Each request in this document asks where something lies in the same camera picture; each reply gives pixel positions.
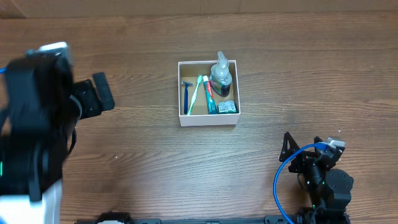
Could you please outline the teal toothpaste tube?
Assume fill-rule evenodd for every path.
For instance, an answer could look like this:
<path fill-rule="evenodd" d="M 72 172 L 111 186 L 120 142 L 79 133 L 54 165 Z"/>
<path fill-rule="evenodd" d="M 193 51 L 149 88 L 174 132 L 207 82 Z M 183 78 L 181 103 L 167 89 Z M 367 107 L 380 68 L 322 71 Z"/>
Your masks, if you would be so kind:
<path fill-rule="evenodd" d="M 203 84 L 205 88 L 205 95 L 208 107 L 208 114 L 217 114 L 216 103 L 211 90 L 211 84 L 208 76 L 203 76 Z"/>

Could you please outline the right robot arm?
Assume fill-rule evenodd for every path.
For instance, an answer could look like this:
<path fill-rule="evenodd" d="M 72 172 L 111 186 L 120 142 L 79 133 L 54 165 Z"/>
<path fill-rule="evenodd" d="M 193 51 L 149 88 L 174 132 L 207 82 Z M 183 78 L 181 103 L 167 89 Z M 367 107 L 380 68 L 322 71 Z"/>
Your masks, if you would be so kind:
<path fill-rule="evenodd" d="M 290 133 L 284 134 L 279 156 L 282 163 L 275 173 L 272 192 L 275 204 L 286 223 L 349 223 L 346 207 L 351 201 L 354 179 L 336 162 L 345 150 L 345 142 L 333 138 L 323 141 L 314 138 L 314 143 L 299 147 Z M 277 196 L 277 182 L 283 168 L 303 177 L 300 186 L 310 197 L 311 206 L 288 215 Z"/>

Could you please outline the green soap bar packet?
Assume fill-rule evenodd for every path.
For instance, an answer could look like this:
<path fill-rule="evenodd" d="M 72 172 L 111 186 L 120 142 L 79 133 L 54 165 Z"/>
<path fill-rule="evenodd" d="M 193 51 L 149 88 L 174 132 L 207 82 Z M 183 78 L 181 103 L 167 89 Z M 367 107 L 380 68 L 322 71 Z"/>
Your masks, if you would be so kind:
<path fill-rule="evenodd" d="M 235 102 L 233 100 L 221 101 L 217 104 L 219 114 L 237 113 Z"/>

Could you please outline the blue disposable razor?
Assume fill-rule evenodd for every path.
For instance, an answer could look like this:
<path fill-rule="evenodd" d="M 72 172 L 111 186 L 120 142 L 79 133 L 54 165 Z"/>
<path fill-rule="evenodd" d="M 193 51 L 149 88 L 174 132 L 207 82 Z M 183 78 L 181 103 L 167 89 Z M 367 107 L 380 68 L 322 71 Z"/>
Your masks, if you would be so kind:
<path fill-rule="evenodd" d="M 188 87 L 193 86 L 193 83 L 182 81 L 182 85 L 185 87 L 184 91 L 184 114 L 188 113 Z"/>

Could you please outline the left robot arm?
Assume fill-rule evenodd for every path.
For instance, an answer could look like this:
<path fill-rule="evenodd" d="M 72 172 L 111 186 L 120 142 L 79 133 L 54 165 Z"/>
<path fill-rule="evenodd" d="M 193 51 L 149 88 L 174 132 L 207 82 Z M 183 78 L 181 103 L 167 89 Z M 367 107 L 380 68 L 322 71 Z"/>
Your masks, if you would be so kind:
<path fill-rule="evenodd" d="M 1 121 L 1 222 L 58 223 L 62 166 L 76 143 L 76 124 L 115 106 L 104 73 L 74 82 L 57 55 L 11 61 L 4 72 L 9 98 Z"/>

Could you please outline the clear pump soap bottle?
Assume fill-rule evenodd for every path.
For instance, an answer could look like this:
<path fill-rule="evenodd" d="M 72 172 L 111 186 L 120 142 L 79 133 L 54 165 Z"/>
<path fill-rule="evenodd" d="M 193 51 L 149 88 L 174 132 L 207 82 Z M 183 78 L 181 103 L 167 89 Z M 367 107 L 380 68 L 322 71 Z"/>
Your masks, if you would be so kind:
<path fill-rule="evenodd" d="M 229 95 L 232 81 L 232 75 L 229 71 L 229 61 L 222 51 L 218 51 L 217 63 L 211 67 L 210 84 L 217 94 L 226 97 Z"/>

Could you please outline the green white toothbrush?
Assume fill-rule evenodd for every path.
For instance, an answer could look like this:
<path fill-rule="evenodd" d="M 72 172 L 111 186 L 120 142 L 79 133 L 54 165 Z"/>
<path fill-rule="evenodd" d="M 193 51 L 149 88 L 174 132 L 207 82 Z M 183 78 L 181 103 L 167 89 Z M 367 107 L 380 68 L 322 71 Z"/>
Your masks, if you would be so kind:
<path fill-rule="evenodd" d="M 193 106 L 194 106 L 194 104 L 196 102 L 196 99 L 197 99 L 198 89 L 199 89 L 199 86 L 201 85 L 202 82 L 203 82 L 203 75 L 199 74 L 198 77 L 197 77 L 197 84 L 196 84 L 195 90 L 193 92 L 191 101 L 190 101 L 190 106 L 189 106 L 189 109 L 187 111 L 187 115 L 191 115 L 191 113 L 192 113 Z"/>

